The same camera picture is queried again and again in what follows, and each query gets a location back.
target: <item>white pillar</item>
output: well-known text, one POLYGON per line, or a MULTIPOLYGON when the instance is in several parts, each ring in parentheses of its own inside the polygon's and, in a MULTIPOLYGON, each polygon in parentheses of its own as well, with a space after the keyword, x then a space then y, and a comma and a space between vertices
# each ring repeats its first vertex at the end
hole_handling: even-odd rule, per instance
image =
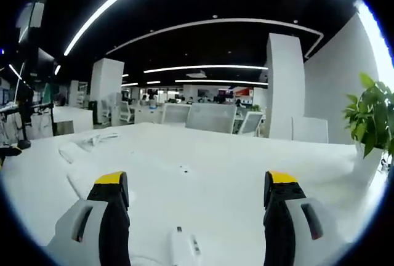
POLYGON ((137 102, 140 99, 140 88, 139 87, 132 87, 131 88, 131 98, 135 99, 137 102))
POLYGON ((115 102, 115 95, 121 93, 124 63, 103 58, 94 63, 90 84, 90 100, 97 101, 97 120, 102 123, 102 100, 115 102))
POLYGON ((291 140, 291 117, 304 116, 305 72, 300 39, 270 33, 265 136, 291 140))
POLYGON ((68 95, 68 106, 79 107, 78 105, 78 80, 71 80, 70 84, 70 94, 68 95))

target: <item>chair backrest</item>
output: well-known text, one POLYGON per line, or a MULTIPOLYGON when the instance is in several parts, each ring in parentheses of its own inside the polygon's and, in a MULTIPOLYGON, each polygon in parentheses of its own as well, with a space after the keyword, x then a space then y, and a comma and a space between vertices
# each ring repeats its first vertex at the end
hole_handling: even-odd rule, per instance
POLYGON ((191 106, 186 127, 232 134, 235 114, 235 105, 194 103, 191 106))
POLYGON ((190 108, 187 104, 164 104, 161 123, 186 123, 190 108))
POLYGON ((125 101, 121 102, 121 113, 129 114, 129 104, 125 101))
POLYGON ((256 133, 257 128, 261 123, 261 119, 263 119, 264 113, 262 112, 253 112, 249 111, 246 114, 244 121, 242 122, 242 126, 239 129, 238 134, 248 134, 248 133, 256 133))
POLYGON ((328 122, 318 118, 292 117, 291 137, 295 141, 328 143, 328 122))

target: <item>potted plant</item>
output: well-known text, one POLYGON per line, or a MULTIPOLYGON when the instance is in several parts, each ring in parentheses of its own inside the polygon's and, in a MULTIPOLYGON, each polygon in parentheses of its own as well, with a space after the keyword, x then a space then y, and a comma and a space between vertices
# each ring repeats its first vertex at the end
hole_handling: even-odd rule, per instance
POLYGON ((360 73, 360 79, 365 91, 360 98, 347 95, 352 103, 344 113, 358 153, 353 175, 368 185, 382 153, 394 154, 394 95, 383 82, 375 82, 365 73, 360 73))
POLYGON ((253 105, 251 110, 254 112, 261 112, 261 107, 260 105, 253 105))

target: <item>black ceiling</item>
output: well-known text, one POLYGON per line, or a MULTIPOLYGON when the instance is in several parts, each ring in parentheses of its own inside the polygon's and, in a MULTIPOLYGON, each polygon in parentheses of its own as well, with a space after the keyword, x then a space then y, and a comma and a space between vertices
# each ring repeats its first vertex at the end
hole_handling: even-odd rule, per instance
MULTIPOLYGON (((25 0, 9 0, 1 28, 13 27, 25 0)), ((85 32, 68 57, 72 37, 106 0, 47 0, 40 46, 62 64, 58 81, 89 81, 92 64, 130 39, 174 25, 217 18, 262 18, 305 26, 324 34, 316 52, 354 14, 353 0, 119 0, 85 32)), ((107 55, 125 62, 127 82, 161 80, 171 84, 184 71, 145 75, 143 70, 187 65, 235 64, 264 66, 268 33, 298 36, 304 54, 317 35, 261 23, 215 23, 161 33, 107 55)), ((205 70, 210 79, 258 81, 251 70, 205 70)))

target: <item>tabletop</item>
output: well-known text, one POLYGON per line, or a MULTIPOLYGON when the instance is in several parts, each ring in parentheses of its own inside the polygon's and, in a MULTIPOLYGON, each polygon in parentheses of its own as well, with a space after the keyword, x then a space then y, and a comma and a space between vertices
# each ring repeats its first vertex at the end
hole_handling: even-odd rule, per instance
MULTIPOLYGON (((196 235, 203 266, 262 265, 265 255, 263 187, 267 170, 288 172, 308 197, 318 198, 354 240, 373 213, 378 192, 349 178, 353 145, 305 143, 135 124, 89 132, 117 132, 95 147, 86 169, 127 172, 135 201, 129 252, 169 265, 168 233, 182 226, 196 235)), ((87 135, 32 141, 6 159, 1 179, 32 238, 46 245, 55 223, 78 199, 58 148, 87 135)))

